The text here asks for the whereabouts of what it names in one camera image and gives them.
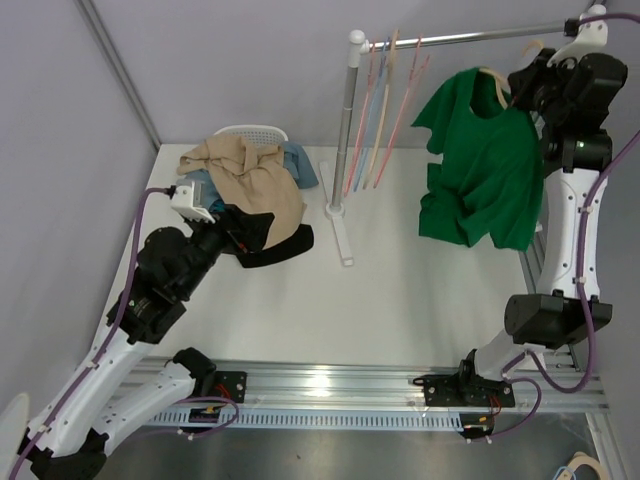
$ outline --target beige cloth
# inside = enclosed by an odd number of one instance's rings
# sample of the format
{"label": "beige cloth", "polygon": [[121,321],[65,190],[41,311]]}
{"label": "beige cloth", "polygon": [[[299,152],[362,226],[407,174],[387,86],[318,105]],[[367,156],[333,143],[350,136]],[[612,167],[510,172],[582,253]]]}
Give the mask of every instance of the beige cloth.
{"label": "beige cloth", "polygon": [[277,145],[256,148],[244,137],[209,137],[180,157],[178,174],[206,169],[224,203],[245,213],[275,215],[265,248],[286,240],[300,226],[305,205]]}

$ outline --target gray floor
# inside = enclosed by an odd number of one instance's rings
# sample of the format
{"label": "gray floor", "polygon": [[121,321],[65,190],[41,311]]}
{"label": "gray floor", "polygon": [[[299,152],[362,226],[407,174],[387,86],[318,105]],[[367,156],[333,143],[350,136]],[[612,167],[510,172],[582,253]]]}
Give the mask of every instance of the gray floor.
{"label": "gray floor", "polygon": [[[501,420],[504,428],[516,418]],[[125,443],[98,478],[552,480],[576,451],[595,456],[582,415],[538,415],[493,445],[448,433],[230,429],[193,443],[172,435]]]}

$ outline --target metal rod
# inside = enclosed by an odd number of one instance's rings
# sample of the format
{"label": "metal rod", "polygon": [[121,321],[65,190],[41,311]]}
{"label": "metal rod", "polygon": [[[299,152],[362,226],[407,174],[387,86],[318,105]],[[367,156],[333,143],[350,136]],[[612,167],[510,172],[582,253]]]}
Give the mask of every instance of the metal rod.
{"label": "metal rod", "polygon": [[[454,35],[441,35],[439,37],[426,37],[420,42],[419,38],[408,38],[398,40],[396,49],[416,48],[418,42],[420,46],[429,47],[435,45],[450,45],[453,43],[480,42],[483,40],[497,40],[500,38],[527,37],[531,35],[544,35],[547,33],[563,33],[564,22],[548,23],[545,25],[535,25],[532,27],[506,28],[504,30],[492,30],[489,32],[457,33]],[[381,51],[386,42],[377,42],[369,47],[369,51],[375,49]]]}
{"label": "metal rod", "polygon": [[353,114],[353,99],[356,95],[357,79],[358,67],[348,67],[347,80],[344,86],[342,116],[340,117],[340,136],[338,137],[336,170],[333,177],[333,195],[331,197],[331,208],[335,211],[340,210],[342,204],[342,187],[344,185],[344,172],[347,165],[347,144],[351,130],[351,115]]}
{"label": "metal rod", "polygon": [[93,1],[75,0],[75,3],[78,7],[78,10],[80,10],[80,14],[89,27],[93,38],[96,40],[98,47],[102,51],[104,59],[107,61],[109,68],[115,75],[116,80],[120,84],[122,91],[127,97],[129,105],[133,109],[134,113],[138,117],[138,120],[142,124],[142,127],[146,131],[147,136],[149,137],[149,141],[153,144],[156,151],[158,151],[160,149],[160,145],[162,145],[162,142],[160,141],[160,137],[158,136],[156,127],[153,125],[151,117],[147,113],[147,110],[142,103],[142,99],[140,98],[135,85],[131,80],[127,69],[125,68],[124,63],[120,59],[120,55],[118,55],[118,51],[113,45],[111,37],[109,36],[109,32],[107,32],[107,29],[105,28],[98,10],[93,4]]}

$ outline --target hanging rod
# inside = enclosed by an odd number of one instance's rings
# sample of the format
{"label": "hanging rod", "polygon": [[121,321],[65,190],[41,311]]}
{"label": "hanging rod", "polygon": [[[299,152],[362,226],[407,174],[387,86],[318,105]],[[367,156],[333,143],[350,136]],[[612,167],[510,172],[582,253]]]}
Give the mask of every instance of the hanging rod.
{"label": "hanging rod", "polygon": [[[434,45],[450,45],[453,43],[480,42],[482,40],[496,40],[499,38],[516,38],[527,37],[531,35],[544,35],[546,33],[564,33],[564,22],[548,23],[545,25],[535,25],[532,27],[505,28],[503,30],[492,30],[489,32],[475,33],[457,33],[454,35],[441,35],[439,37],[426,37],[420,41],[419,38],[408,38],[406,40],[398,40],[396,49],[403,50],[405,48],[416,48],[418,42],[420,46]],[[372,51],[381,51],[387,42],[376,42],[373,44],[365,44],[364,53]]]}

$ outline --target floor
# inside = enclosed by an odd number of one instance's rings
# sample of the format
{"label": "floor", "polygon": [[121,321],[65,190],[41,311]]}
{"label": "floor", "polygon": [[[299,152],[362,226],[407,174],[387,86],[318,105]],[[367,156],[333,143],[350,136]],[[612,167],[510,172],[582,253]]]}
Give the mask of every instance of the floor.
{"label": "floor", "polygon": [[[504,420],[499,428],[519,418]],[[231,429],[193,443],[124,443],[98,480],[552,480],[577,451],[595,456],[578,414],[537,415],[492,445],[466,445],[453,433]]]}
{"label": "floor", "polygon": [[[191,147],[163,145],[149,186],[172,184]],[[335,159],[335,148],[307,151],[316,166]],[[489,238],[469,249],[418,236],[429,161],[438,158],[397,149],[378,189],[346,199],[353,267],[340,264],[322,187],[304,191],[313,249],[254,270],[221,258],[154,355],[193,346],[220,360],[457,366],[502,328],[507,299],[526,286],[518,254],[496,250]],[[166,198],[152,197],[143,238],[167,225],[188,231]],[[124,272],[123,261],[105,310]]]}

